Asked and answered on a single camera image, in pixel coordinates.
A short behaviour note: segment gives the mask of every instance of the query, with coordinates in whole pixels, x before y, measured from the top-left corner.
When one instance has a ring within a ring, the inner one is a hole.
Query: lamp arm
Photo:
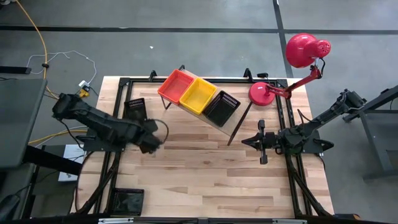
[[[318,69],[316,65],[311,65],[311,73],[309,76],[301,79],[298,82],[295,82],[288,86],[287,88],[277,88],[275,86],[269,85],[268,89],[270,92],[275,93],[276,95],[283,96],[286,99],[290,99],[292,97],[292,91],[297,89],[298,87],[309,83],[312,80],[316,80],[322,78],[322,73]]]

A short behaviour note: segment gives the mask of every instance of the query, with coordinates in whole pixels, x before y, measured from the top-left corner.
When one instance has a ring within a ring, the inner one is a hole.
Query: white paper
[[[78,163],[83,163],[83,156],[85,154],[85,151],[80,149],[78,145],[66,145],[65,146],[65,152],[63,153],[64,158],[69,158],[71,161],[75,161]],[[76,181],[77,176],[73,174],[67,174],[64,172],[60,172],[60,175],[58,177],[58,181],[60,182],[66,182],[66,181]]]

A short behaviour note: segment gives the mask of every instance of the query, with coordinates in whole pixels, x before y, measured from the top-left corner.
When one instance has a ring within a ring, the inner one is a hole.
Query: lamp base
[[[267,106],[275,99],[275,93],[268,90],[269,84],[258,82],[253,84],[249,90],[250,100],[258,106]]]

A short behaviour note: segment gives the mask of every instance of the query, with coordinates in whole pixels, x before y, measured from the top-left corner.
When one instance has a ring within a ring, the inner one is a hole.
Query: orange basket
[[[193,77],[175,69],[157,90],[160,96],[179,105],[180,98],[193,82]]]
[[[188,110],[199,115],[212,99],[217,87],[201,78],[195,79],[192,85],[180,98],[180,103]]]

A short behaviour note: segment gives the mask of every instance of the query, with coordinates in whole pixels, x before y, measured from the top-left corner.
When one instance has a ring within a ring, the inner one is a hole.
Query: yellow cable
[[[43,39],[43,37],[42,37],[42,34],[40,33],[39,29],[37,28],[35,22],[33,22],[33,20],[30,18],[29,14],[26,12],[26,10],[24,9],[24,7],[19,3],[18,0],[17,0],[16,2],[18,3],[18,5],[19,5],[19,7],[22,9],[22,11],[24,11],[26,17],[30,20],[30,22],[31,22],[32,25],[35,27],[35,29],[36,29],[36,31],[37,31],[37,33],[38,33],[38,35],[39,35],[39,37],[40,37],[40,40],[42,41],[43,48],[44,48],[44,61],[45,61],[44,63],[47,64],[47,48],[45,47],[45,42],[44,42],[44,39]],[[44,74],[44,75],[43,75],[43,79],[46,79],[46,78],[47,78],[47,68],[46,68],[46,67],[44,67],[44,73],[43,73],[43,74]],[[58,97],[55,96],[55,95],[51,92],[51,90],[49,89],[48,86],[46,86],[45,88],[47,89],[47,91],[49,91],[49,93],[50,93],[52,96],[54,96],[56,99],[58,99]]]
[[[86,133],[87,131],[86,130],[71,130],[70,132],[71,133]],[[40,139],[36,139],[36,140],[30,141],[28,144],[33,144],[35,142],[43,141],[43,140],[46,140],[48,138],[55,137],[55,136],[60,136],[60,135],[66,134],[66,133],[68,133],[68,131],[62,131],[60,133],[50,134],[50,135],[48,135],[46,137],[42,137]]]

